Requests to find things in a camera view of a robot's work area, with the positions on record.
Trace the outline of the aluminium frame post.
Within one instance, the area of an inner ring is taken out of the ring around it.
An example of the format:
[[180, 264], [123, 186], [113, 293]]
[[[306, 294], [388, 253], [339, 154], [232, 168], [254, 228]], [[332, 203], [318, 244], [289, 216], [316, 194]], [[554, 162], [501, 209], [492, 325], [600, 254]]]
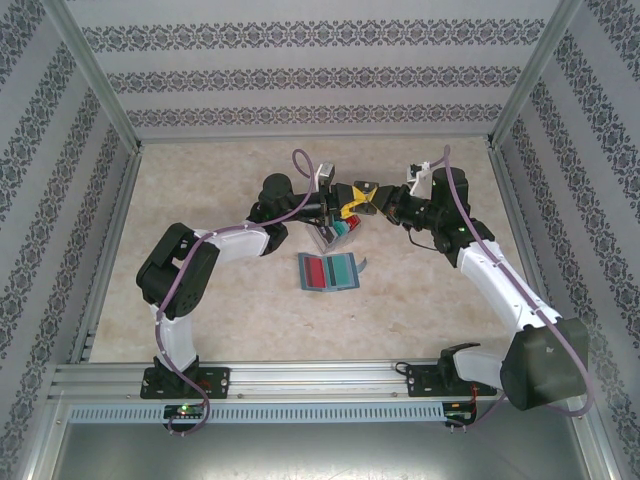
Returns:
[[126, 148], [138, 149], [141, 141], [66, 1], [40, 1]]
[[495, 150], [509, 133], [511, 125], [515, 122], [530, 92], [544, 72], [553, 56], [553, 51], [557, 48], [581, 4], [582, 0], [559, 0], [493, 130], [487, 136], [490, 149]]

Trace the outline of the steel sheet panel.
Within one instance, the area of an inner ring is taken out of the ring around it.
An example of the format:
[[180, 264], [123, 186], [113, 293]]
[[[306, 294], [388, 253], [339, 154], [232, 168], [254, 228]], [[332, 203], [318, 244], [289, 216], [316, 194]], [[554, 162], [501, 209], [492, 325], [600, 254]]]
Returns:
[[69, 424], [33, 480], [622, 480], [561, 418], [503, 412], [467, 432], [437, 424]]

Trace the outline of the aluminium side rail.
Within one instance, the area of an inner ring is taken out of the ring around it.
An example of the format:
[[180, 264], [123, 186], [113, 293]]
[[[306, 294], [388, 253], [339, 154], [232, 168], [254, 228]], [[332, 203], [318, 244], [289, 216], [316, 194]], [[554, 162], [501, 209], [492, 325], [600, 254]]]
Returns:
[[144, 146], [141, 145], [130, 157], [122, 173], [98, 263], [91, 277], [88, 296], [80, 311], [78, 327], [72, 339], [67, 358], [69, 364], [82, 362], [89, 333], [95, 330], [99, 323], [143, 154]]
[[488, 147], [487, 153], [518, 251], [523, 277], [527, 280], [529, 286], [537, 296], [549, 304], [550, 300], [547, 295], [547, 289], [504, 159], [501, 153], [491, 146]]

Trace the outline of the small circuit board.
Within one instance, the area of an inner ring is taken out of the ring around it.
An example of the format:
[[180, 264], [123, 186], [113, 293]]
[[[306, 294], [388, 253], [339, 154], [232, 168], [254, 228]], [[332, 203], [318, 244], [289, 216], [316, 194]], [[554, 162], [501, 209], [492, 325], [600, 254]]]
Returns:
[[444, 414], [460, 422], [472, 422], [476, 417], [477, 405], [475, 401], [444, 402]]
[[169, 404], [164, 407], [163, 419], [201, 420], [205, 408], [200, 404]]

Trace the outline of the blue card holder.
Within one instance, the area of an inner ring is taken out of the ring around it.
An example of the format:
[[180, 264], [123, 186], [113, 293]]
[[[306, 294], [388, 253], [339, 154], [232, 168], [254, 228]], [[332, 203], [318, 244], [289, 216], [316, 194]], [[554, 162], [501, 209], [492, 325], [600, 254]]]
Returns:
[[[353, 287], [347, 287], [347, 288], [335, 288], [332, 287], [330, 284], [330, 280], [329, 280], [329, 272], [328, 272], [328, 268], [327, 268], [327, 259], [330, 256], [333, 255], [340, 255], [340, 254], [350, 254], [353, 258], [353, 263], [354, 263], [354, 274], [356, 277], [356, 284]], [[325, 272], [325, 278], [326, 278], [326, 283], [327, 286], [325, 288], [319, 289], [319, 288], [309, 288], [306, 285], [306, 279], [305, 279], [305, 274], [304, 274], [304, 270], [303, 270], [303, 258], [304, 257], [319, 257], [322, 259], [323, 261], [323, 266], [324, 266], [324, 272]], [[358, 263], [356, 261], [356, 258], [354, 256], [353, 253], [349, 252], [349, 253], [338, 253], [338, 254], [330, 254], [330, 255], [311, 255], [309, 253], [299, 253], [298, 254], [298, 265], [299, 265], [299, 277], [300, 277], [300, 287], [302, 290], [305, 291], [313, 291], [313, 292], [337, 292], [337, 291], [344, 291], [344, 290], [351, 290], [351, 289], [357, 289], [360, 287], [360, 280], [359, 280], [359, 275], [362, 273], [362, 271], [366, 268], [368, 262], [366, 258], [363, 258], [362, 261], [360, 263]]]

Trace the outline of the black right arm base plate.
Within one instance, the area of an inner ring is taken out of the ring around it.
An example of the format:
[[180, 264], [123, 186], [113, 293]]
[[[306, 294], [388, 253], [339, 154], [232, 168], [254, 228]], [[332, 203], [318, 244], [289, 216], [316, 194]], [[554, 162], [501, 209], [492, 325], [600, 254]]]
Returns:
[[496, 388], [460, 379], [445, 380], [436, 365], [409, 365], [406, 383], [410, 397], [471, 397], [476, 393], [481, 397], [493, 397]]

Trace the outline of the aluminium mounting rail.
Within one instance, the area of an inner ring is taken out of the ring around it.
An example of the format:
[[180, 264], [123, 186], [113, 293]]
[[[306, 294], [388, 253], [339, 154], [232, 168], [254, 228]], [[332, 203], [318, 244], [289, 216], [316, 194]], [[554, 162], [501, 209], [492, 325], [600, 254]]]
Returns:
[[[226, 403], [409, 401], [393, 360], [341, 362], [229, 362]], [[55, 368], [47, 398], [67, 403], [140, 399], [143, 363], [85, 363]]]

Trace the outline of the red credit card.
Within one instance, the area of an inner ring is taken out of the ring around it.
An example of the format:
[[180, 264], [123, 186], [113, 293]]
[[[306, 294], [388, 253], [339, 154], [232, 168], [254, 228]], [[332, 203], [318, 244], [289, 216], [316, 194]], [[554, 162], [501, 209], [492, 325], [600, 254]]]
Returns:
[[327, 286], [323, 261], [319, 257], [304, 257], [303, 270], [306, 285], [309, 288], [325, 288]]

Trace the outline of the clear acrylic card box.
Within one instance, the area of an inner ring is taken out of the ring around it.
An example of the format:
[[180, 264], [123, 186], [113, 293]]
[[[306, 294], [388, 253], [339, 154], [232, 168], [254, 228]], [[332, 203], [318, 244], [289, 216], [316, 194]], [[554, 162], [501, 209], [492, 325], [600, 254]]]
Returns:
[[355, 240], [355, 237], [357, 236], [357, 233], [361, 227], [361, 224], [353, 231], [350, 231], [348, 235], [343, 236], [343, 237], [338, 237], [334, 242], [327, 244], [319, 235], [319, 231], [318, 229], [320, 227], [332, 227], [333, 223], [335, 221], [338, 220], [333, 220], [331, 225], [328, 226], [317, 226], [317, 225], [307, 225], [306, 226], [306, 230], [307, 233], [309, 234], [311, 240], [313, 241], [314, 245], [316, 246], [316, 248], [318, 249], [319, 253], [322, 255], [326, 255], [329, 254], [331, 252], [334, 252], [340, 248], [346, 247], [347, 245], [349, 245], [350, 243], [352, 243]]

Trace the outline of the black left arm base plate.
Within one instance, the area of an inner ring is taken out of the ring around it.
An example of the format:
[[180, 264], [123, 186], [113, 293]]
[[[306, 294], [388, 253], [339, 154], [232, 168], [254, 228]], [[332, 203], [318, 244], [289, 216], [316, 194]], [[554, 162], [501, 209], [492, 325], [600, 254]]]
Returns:
[[[230, 384], [230, 370], [223, 367], [199, 367], [186, 373], [209, 399], [226, 399]], [[144, 371], [140, 397], [145, 400], [203, 399], [203, 395], [174, 372], [150, 367]]]

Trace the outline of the teal credit card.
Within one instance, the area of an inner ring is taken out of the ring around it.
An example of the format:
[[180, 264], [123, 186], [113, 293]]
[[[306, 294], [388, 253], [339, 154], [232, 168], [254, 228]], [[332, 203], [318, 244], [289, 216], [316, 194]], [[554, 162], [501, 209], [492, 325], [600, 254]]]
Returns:
[[347, 288], [356, 284], [354, 263], [350, 254], [330, 256], [327, 259], [327, 268], [332, 287]]

